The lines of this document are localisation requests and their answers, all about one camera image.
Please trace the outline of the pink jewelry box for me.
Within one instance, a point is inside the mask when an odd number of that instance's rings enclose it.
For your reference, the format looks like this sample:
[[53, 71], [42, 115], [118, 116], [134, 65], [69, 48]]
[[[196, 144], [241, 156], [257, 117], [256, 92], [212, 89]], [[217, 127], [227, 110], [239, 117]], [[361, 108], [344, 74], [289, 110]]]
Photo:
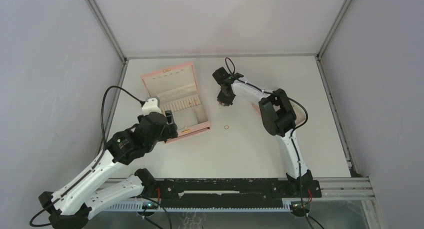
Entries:
[[168, 143], [211, 129], [192, 62], [144, 74], [141, 80], [148, 95], [159, 98], [162, 112], [171, 111], [173, 114], [178, 136]]

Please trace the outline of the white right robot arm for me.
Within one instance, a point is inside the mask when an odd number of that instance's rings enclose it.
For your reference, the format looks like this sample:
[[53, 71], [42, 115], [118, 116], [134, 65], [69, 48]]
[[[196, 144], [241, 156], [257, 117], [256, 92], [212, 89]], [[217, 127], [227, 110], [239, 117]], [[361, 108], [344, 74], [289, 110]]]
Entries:
[[231, 106], [236, 97], [242, 97], [257, 105], [264, 129], [274, 136], [285, 160], [289, 192], [302, 197], [313, 181], [311, 170], [303, 160], [296, 137], [297, 114], [292, 106], [293, 100], [283, 89], [267, 91], [244, 80], [240, 73], [230, 74], [220, 67], [212, 74], [220, 86], [217, 101], [224, 107]]

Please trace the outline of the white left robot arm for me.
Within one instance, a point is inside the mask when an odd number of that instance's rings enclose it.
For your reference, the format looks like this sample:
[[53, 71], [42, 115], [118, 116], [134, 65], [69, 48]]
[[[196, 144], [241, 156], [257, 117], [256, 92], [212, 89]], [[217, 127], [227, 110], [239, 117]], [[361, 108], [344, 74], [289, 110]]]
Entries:
[[100, 189], [114, 172], [150, 153], [158, 142], [178, 136], [170, 110], [150, 112], [137, 119], [138, 123], [132, 127], [115, 133], [106, 143], [106, 149], [70, 183], [38, 197], [54, 229], [82, 229], [112, 205], [131, 197], [149, 198], [155, 194], [156, 180], [146, 168], [138, 169], [118, 184]]

